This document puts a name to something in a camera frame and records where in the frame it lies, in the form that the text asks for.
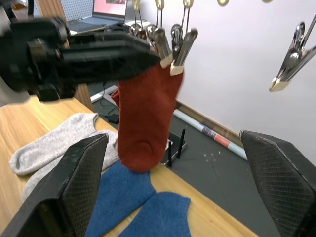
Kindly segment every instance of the wall baseboard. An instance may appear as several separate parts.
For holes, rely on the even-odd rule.
[[[218,122],[215,122],[214,120],[197,112],[196,110],[190,108],[189,106],[182,104],[179,101],[177,101],[176,103],[176,109],[184,112],[186,115],[192,117],[196,121],[209,127],[213,131],[217,132],[218,134],[222,135],[226,139],[230,140],[231,142],[236,143],[237,145],[243,148],[242,142],[239,139],[239,135],[229,130],[228,128],[224,127],[223,125],[219,124]]]

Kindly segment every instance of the white wall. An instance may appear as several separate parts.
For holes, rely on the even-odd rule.
[[[181,23],[181,0],[165,0],[163,26]],[[289,48],[296,25],[307,27],[315,0],[195,0],[190,27],[198,38],[186,61],[178,99],[227,128],[257,131],[292,142],[316,165],[316,58],[282,92],[268,88]],[[142,16],[156,21],[154,0],[142,0]],[[316,28],[307,47],[316,44]]]

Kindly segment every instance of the red sock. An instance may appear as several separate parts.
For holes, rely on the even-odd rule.
[[[129,169],[146,172],[162,160],[182,79],[158,64],[118,83],[112,94],[120,107],[118,155]]]

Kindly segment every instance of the floor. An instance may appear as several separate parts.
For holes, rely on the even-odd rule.
[[[89,85],[91,95],[102,90],[100,83]],[[114,106],[105,100],[101,102],[94,103],[95,110],[107,115]],[[256,190],[249,164],[190,125],[173,118],[170,131],[181,136],[183,128],[187,147],[171,170],[259,236],[279,236]]]

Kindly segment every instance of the light gray sock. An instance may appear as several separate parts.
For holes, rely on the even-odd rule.
[[[108,141],[107,149],[105,151],[104,161],[102,165],[102,170],[105,170],[106,168],[108,168],[109,166],[111,166],[112,164],[114,164],[116,161],[119,160],[119,155],[117,152],[118,133],[108,131],[108,130],[103,130],[99,132],[94,132],[89,137],[98,135],[101,133],[107,133],[109,137],[109,141]],[[29,178],[21,194],[22,203],[30,195],[32,190],[35,188],[36,184],[59,163],[62,157],[63,156],[60,156],[57,159],[53,160],[51,163],[47,164],[46,166],[38,170],[36,173],[34,173],[31,176],[31,178]]]
[[[18,175],[35,172],[61,157],[72,144],[96,132],[98,114],[78,113],[69,117],[58,128],[18,149],[9,161]]]

